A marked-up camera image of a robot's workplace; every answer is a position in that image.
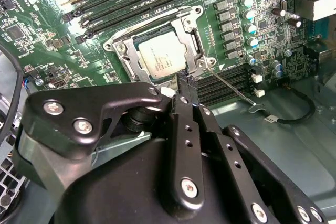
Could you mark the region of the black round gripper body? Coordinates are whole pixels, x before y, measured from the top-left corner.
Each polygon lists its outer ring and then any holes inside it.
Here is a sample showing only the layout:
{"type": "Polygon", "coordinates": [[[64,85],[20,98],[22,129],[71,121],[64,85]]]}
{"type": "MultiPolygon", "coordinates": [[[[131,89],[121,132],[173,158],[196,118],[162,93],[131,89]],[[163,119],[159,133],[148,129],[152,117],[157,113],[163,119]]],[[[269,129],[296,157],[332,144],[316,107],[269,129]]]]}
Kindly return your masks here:
{"type": "MultiPolygon", "coordinates": [[[[54,223],[178,223],[161,204],[166,192],[167,142],[146,141],[76,180],[54,223]]],[[[223,167],[202,158],[205,202],[190,223],[247,223],[223,167]]]]}

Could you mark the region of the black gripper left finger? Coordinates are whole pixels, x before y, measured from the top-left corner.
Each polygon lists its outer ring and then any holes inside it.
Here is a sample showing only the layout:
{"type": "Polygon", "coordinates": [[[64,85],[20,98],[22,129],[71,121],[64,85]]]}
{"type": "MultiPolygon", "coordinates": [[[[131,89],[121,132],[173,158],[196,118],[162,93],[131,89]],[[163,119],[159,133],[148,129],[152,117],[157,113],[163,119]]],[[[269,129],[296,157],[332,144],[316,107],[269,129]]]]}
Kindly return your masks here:
{"type": "Polygon", "coordinates": [[[193,112],[197,82],[178,73],[168,97],[146,82],[40,91],[24,106],[15,142],[15,168],[40,180],[57,202],[91,170],[96,147],[139,132],[161,133],[169,122],[170,204],[198,212],[204,204],[200,133],[193,112]]]}

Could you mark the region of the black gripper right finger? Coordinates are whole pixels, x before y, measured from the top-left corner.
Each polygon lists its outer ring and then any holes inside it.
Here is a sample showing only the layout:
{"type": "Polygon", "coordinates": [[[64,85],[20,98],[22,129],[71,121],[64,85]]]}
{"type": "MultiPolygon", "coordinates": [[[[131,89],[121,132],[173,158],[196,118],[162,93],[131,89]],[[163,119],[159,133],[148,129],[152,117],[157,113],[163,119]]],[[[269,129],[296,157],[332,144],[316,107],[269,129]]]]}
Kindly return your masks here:
{"type": "Polygon", "coordinates": [[[202,144],[217,158],[231,223],[327,223],[317,205],[238,127],[218,125],[188,81],[202,144]]]}

